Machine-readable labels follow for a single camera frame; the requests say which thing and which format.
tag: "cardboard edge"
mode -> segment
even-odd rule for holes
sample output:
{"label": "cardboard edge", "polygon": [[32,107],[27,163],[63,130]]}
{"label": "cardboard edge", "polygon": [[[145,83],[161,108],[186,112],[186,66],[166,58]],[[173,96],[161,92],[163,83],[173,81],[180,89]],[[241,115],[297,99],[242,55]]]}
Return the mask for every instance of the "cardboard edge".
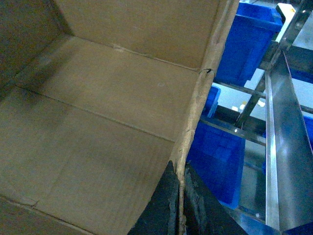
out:
{"label": "cardboard edge", "polygon": [[196,82],[190,104],[188,106],[186,119],[184,121],[181,134],[176,141],[170,160],[175,163],[176,174],[179,179],[179,235],[185,233],[184,216],[184,189],[185,189],[185,164],[186,158],[193,141],[197,123],[200,119],[202,109],[208,92],[215,77],[215,71],[220,63],[225,42],[229,34],[232,22],[235,18],[239,1],[227,0],[221,17],[215,19],[215,29],[210,37],[206,48],[205,57],[202,62],[201,71]]}
{"label": "cardboard edge", "polygon": [[54,221],[54,222],[57,222],[57,223],[60,224],[60,225],[67,226],[67,227],[69,227],[69,228],[71,228],[71,229],[74,229],[74,230],[76,230],[76,231],[78,231],[78,232],[81,232],[81,233],[83,233],[83,234],[86,234],[86,235],[96,235],[96,234],[93,234],[93,233],[91,233],[91,232],[89,232],[89,231],[87,231],[87,230],[81,229],[81,228],[79,228],[79,227],[77,227],[77,226],[75,226],[75,225],[69,224],[69,223],[67,223],[67,222],[65,222],[65,221],[63,221],[63,220],[61,220],[61,219],[58,219],[58,218],[56,218],[56,217],[54,217],[54,216],[51,216],[51,215],[46,214],[46,213],[44,213],[44,212],[42,212],[42,211],[39,211],[39,210],[35,209],[35,208],[32,207],[32,206],[23,205],[23,204],[21,204],[21,203],[16,203],[16,202],[14,202],[14,201],[12,201],[12,200],[9,200],[9,199],[7,199],[7,198],[5,198],[5,197],[2,197],[2,196],[0,196],[0,200],[3,200],[3,201],[5,201],[6,203],[8,203],[8,204],[10,204],[10,205],[12,205],[12,206],[15,206],[15,207],[17,207],[17,208],[21,208],[21,209],[23,209],[23,210],[25,210],[25,211],[33,212],[33,213],[37,214],[37,215],[40,216],[40,217],[46,218],[46,219],[48,219],[48,220],[52,220],[52,221]]}

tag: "cardboard box wall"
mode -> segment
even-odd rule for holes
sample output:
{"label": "cardboard box wall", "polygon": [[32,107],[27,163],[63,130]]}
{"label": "cardboard box wall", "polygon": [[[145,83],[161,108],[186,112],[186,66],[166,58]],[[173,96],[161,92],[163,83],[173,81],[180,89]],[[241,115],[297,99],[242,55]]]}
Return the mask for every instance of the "cardboard box wall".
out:
{"label": "cardboard box wall", "polygon": [[0,234],[126,234],[182,167],[237,5],[3,1]]}

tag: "metal bar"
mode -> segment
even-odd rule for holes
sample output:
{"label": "metal bar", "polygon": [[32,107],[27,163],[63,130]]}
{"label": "metal bar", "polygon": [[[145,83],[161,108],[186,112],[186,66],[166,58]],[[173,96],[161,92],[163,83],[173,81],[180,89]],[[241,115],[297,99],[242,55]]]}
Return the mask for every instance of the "metal bar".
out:
{"label": "metal bar", "polygon": [[224,209],[249,235],[281,235],[278,230],[265,225],[249,213],[227,207],[224,207]]}
{"label": "metal bar", "polygon": [[276,142],[273,114],[273,91],[270,76],[266,72],[266,219],[265,223],[277,230],[279,227],[279,204],[276,165]]}
{"label": "metal bar", "polygon": [[250,215],[253,219],[265,224],[265,214],[261,211],[256,211],[256,210],[246,208],[240,205],[235,210],[238,212],[246,213]]}
{"label": "metal bar", "polygon": [[262,58],[260,65],[258,66],[259,69],[267,70],[267,68],[270,65],[270,61],[272,60],[277,48],[278,48],[278,42],[272,40]]}
{"label": "metal bar", "polygon": [[313,10],[312,0],[302,0],[298,10],[293,16],[290,24],[288,25],[281,41],[279,42],[278,49],[272,57],[272,60],[266,70],[270,70],[274,65],[276,60],[279,58],[282,51],[287,52],[292,46],[294,40],[297,38],[299,32],[301,31],[303,25],[309,18]]}
{"label": "metal bar", "polygon": [[229,88],[232,88],[232,89],[235,89],[235,90],[247,93],[247,94],[253,94],[253,95],[256,95],[256,96],[263,98],[263,99],[265,99],[265,97],[266,97],[263,92],[255,91],[255,90],[252,90],[252,89],[249,89],[246,87],[240,87],[240,86],[237,86],[234,84],[227,84],[227,83],[223,83],[223,82],[214,82],[214,83],[220,84],[224,87],[229,87]]}
{"label": "metal bar", "polygon": [[256,166],[256,165],[254,165],[254,164],[248,163],[248,162],[244,162],[244,166],[249,167],[249,168],[251,168],[251,169],[254,169],[254,170],[256,170],[256,171],[259,171],[259,172],[263,172],[263,171],[262,171],[262,168],[260,168],[260,167],[258,167],[258,166]]}
{"label": "metal bar", "polygon": [[[218,105],[214,119],[234,125],[239,115],[240,113],[237,111]],[[262,136],[265,133],[266,125],[264,120],[249,116],[241,129]]]}
{"label": "metal bar", "polygon": [[[263,92],[264,90],[265,90],[265,80],[264,80],[264,74],[263,74],[262,78],[260,79],[258,85],[255,88],[255,91]],[[245,124],[247,118],[250,116],[251,112],[253,111],[255,105],[258,103],[259,99],[260,99],[260,97],[257,95],[251,96],[251,98],[248,101],[248,103],[246,104],[243,112],[239,115],[239,117],[235,123],[236,127],[241,128]]]}
{"label": "metal bar", "polygon": [[285,231],[313,221],[313,153],[283,52],[266,86],[266,224]]}
{"label": "metal bar", "polygon": [[313,108],[304,106],[304,105],[300,105],[301,111],[309,113],[309,114],[313,114]]}
{"label": "metal bar", "polygon": [[255,142],[257,144],[266,146],[266,140],[264,137],[258,136],[252,132],[243,131],[240,128],[237,128],[233,125],[230,125],[227,122],[223,122],[223,121],[220,121],[220,120],[217,120],[214,118],[208,118],[205,116],[201,116],[200,122],[202,122],[206,125],[209,125],[209,126],[213,126],[213,127],[220,129],[222,131],[231,133],[233,135],[236,135],[236,136],[241,137],[243,139],[246,139],[248,141],[252,141],[252,142]]}

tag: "metal rail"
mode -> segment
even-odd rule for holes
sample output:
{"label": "metal rail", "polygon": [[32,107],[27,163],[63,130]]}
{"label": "metal rail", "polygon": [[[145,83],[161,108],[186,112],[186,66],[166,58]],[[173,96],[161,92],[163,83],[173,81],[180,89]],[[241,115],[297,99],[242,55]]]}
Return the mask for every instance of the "metal rail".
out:
{"label": "metal rail", "polygon": [[258,143],[260,145],[266,146],[266,140],[264,137],[262,136],[258,136],[252,132],[248,132],[248,131],[244,131],[240,128],[237,128],[227,122],[223,122],[214,118],[208,118],[205,116],[201,116],[200,118],[200,122],[209,125],[209,126],[213,126],[217,129],[220,129],[222,131],[231,133],[233,135],[236,135],[238,137],[241,137],[243,139],[246,139],[248,141],[252,141],[254,143]]}
{"label": "metal rail", "polygon": [[[263,92],[265,90],[265,79],[264,79],[264,75],[262,76],[261,80],[259,81],[258,85],[256,86],[255,90],[257,92]],[[250,116],[251,112],[253,111],[255,105],[258,103],[260,99],[260,96],[254,94],[251,96],[251,98],[249,99],[248,103],[246,104],[243,112],[239,115],[235,126],[241,128],[246,120],[248,119],[248,117]]]}
{"label": "metal rail", "polygon": [[266,224],[285,231],[313,221],[313,153],[284,52],[266,87]]}
{"label": "metal rail", "polygon": [[229,87],[229,88],[238,90],[240,92],[244,92],[244,93],[247,93],[247,94],[252,94],[252,95],[258,96],[259,98],[263,98],[263,99],[266,98],[266,96],[265,96],[265,94],[263,92],[259,92],[257,90],[252,90],[252,89],[249,89],[249,88],[246,88],[246,87],[240,87],[240,86],[237,86],[235,84],[228,84],[228,83],[224,83],[224,82],[214,82],[214,83],[222,85],[224,87]]}
{"label": "metal rail", "polygon": [[313,114],[313,108],[304,106],[304,105],[300,105],[301,111],[306,112],[308,114]]}

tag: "metal frame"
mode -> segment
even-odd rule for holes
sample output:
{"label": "metal frame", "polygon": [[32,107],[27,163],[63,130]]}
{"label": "metal frame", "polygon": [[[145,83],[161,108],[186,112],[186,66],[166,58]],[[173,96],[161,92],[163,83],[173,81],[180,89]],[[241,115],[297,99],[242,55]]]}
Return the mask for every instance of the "metal frame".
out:
{"label": "metal frame", "polygon": [[312,10],[313,1],[302,0],[281,42],[271,43],[259,66],[266,72],[255,90],[218,83],[252,95],[235,123],[225,123],[229,118],[223,116],[201,117],[203,123],[264,145],[259,135],[243,127],[258,100],[266,98],[266,224],[280,231],[313,221],[313,153],[301,113],[313,114],[313,108],[299,105],[287,62],[292,69],[313,73],[313,51],[292,46]]}

